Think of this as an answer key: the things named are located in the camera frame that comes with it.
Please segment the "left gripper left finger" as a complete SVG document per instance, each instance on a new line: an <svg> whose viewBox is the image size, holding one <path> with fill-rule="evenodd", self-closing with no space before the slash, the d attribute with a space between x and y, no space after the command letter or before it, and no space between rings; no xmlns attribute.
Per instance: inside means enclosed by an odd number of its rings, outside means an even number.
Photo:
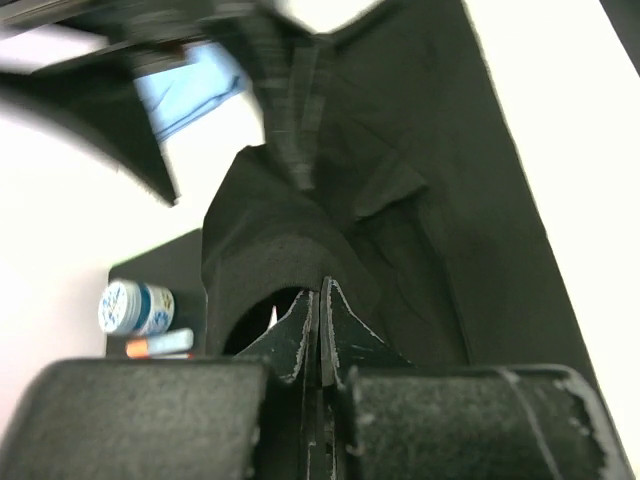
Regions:
<svg viewBox="0 0 640 480"><path fill-rule="evenodd" d="M2 477L308 478L317 303L301 293L234 357L51 364L2 441Z"/></svg>

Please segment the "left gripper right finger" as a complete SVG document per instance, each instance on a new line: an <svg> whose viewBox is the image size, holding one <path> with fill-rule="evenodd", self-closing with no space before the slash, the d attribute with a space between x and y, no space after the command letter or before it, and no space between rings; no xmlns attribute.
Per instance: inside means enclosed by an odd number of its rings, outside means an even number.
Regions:
<svg viewBox="0 0 640 480"><path fill-rule="evenodd" d="M560 365L419 368L323 282L319 344L335 479L629 479L600 395Z"/></svg>

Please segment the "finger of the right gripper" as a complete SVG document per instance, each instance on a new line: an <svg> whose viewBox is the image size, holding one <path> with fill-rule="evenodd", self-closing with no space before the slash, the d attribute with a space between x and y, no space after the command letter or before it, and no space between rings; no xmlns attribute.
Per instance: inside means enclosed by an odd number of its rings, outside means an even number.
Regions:
<svg viewBox="0 0 640 480"><path fill-rule="evenodd" d="M348 31L314 34L272 1L221 1L220 43L249 75L264 114L266 145L293 184L314 188L316 137L335 50Z"/></svg>
<svg viewBox="0 0 640 480"><path fill-rule="evenodd" d="M126 63L87 55L30 73L3 71L1 95L74 133L172 206L178 192Z"/></svg>

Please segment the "blue shirt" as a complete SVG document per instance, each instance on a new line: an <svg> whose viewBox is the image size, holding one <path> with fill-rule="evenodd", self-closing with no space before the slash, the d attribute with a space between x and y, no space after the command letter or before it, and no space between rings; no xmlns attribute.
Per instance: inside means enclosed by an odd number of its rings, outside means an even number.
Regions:
<svg viewBox="0 0 640 480"><path fill-rule="evenodd" d="M194 121L243 92L246 76L219 44L187 50L187 64L134 81L158 142L164 142Z"/></svg>

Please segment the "black long sleeve shirt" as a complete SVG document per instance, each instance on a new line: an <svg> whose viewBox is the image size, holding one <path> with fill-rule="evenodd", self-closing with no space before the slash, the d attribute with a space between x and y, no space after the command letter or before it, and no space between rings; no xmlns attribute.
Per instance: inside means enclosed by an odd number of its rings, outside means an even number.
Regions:
<svg viewBox="0 0 640 480"><path fill-rule="evenodd" d="M203 221L206 351L335 279L427 367L559 364L594 375L471 22L459 1L383 1L340 29L314 188L240 150Z"/></svg>

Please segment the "red marker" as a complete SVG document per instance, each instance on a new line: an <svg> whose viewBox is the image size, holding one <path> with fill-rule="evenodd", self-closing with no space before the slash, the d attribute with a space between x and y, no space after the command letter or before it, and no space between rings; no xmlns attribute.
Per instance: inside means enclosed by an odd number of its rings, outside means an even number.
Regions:
<svg viewBox="0 0 640 480"><path fill-rule="evenodd" d="M125 352L131 359L192 359L193 353L186 351L184 345L166 344L166 343L150 343L150 342L131 342Z"/></svg>

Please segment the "blue lidded jar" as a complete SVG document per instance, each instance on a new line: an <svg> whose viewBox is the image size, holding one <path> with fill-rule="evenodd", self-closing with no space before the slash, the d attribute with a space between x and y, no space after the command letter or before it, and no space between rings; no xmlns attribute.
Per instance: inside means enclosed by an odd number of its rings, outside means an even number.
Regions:
<svg viewBox="0 0 640 480"><path fill-rule="evenodd" d="M109 336L147 337L165 333L174 313L175 299L168 288L116 279L102 292L98 324Z"/></svg>

